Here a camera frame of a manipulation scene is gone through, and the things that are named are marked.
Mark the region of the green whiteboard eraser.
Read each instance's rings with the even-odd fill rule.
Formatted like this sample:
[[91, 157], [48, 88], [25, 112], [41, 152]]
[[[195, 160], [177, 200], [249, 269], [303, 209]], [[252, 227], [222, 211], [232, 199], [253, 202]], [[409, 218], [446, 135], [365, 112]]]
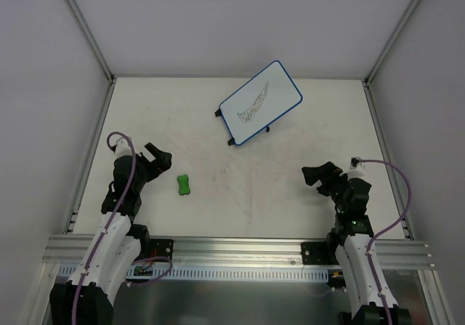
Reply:
[[190, 178], [187, 174], [182, 174], [177, 177], [177, 183], [179, 186], [179, 195], [185, 196], [189, 195], [191, 192], [190, 189]]

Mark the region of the blue framed whiteboard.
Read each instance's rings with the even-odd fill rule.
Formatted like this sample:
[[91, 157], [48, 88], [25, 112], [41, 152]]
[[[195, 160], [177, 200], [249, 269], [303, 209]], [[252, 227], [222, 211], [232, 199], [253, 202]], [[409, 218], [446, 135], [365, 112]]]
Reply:
[[299, 88], [279, 60], [274, 60], [223, 100], [215, 111], [225, 123], [228, 145], [240, 146], [303, 101]]

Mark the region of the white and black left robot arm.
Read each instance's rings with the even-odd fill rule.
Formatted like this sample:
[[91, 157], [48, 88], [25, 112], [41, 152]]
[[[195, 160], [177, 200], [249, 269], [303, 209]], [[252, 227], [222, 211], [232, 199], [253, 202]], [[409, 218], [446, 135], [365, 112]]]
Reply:
[[124, 139], [111, 150], [116, 155], [113, 179], [102, 203], [97, 232], [78, 267], [49, 295], [53, 324], [111, 324], [114, 302], [132, 263], [152, 250], [145, 225], [135, 223], [144, 186], [171, 168], [172, 155], [145, 145], [149, 160]]

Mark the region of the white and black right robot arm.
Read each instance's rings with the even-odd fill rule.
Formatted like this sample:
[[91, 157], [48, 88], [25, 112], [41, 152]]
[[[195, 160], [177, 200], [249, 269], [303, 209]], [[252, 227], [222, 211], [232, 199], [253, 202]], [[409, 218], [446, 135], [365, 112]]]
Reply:
[[374, 233], [366, 213], [371, 184], [350, 177], [332, 162], [302, 167], [304, 181], [334, 203], [335, 225], [325, 241], [314, 248], [301, 245], [305, 264], [332, 262], [342, 277], [329, 281], [331, 289], [349, 296], [350, 312], [341, 312], [340, 324], [411, 324], [410, 312], [398, 305], [377, 257]]

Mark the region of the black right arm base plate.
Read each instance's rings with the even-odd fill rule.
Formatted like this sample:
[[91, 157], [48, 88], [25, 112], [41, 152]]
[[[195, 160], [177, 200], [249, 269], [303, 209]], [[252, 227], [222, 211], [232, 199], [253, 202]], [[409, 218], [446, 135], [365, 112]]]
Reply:
[[338, 265], [335, 249], [326, 242], [305, 241], [300, 247], [303, 265]]

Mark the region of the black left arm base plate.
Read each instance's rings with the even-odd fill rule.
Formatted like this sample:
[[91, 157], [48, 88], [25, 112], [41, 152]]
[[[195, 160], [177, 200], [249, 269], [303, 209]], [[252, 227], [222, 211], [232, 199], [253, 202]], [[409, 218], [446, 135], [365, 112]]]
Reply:
[[169, 238], [150, 238], [145, 257], [172, 258], [174, 252], [174, 240]]

